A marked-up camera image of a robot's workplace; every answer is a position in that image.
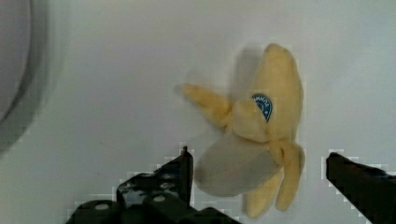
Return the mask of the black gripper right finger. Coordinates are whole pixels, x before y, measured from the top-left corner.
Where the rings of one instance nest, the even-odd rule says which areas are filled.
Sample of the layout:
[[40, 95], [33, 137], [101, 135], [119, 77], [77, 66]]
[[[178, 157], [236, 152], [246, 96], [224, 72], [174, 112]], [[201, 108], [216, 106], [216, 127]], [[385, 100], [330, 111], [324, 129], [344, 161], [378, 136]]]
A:
[[326, 159], [326, 178], [372, 224], [396, 223], [395, 175], [332, 152]]

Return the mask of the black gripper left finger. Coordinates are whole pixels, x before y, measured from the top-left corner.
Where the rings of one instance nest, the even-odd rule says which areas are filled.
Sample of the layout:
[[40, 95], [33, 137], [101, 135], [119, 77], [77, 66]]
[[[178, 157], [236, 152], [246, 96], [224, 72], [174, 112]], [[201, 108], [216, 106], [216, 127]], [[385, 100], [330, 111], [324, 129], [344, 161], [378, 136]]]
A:
[[240, 224], [213, 207], [190, 206], [193, 156], [180, 154], [150, 173], [134, 175], [116, 189], [116, 199], [80, 205], [65, 224]]

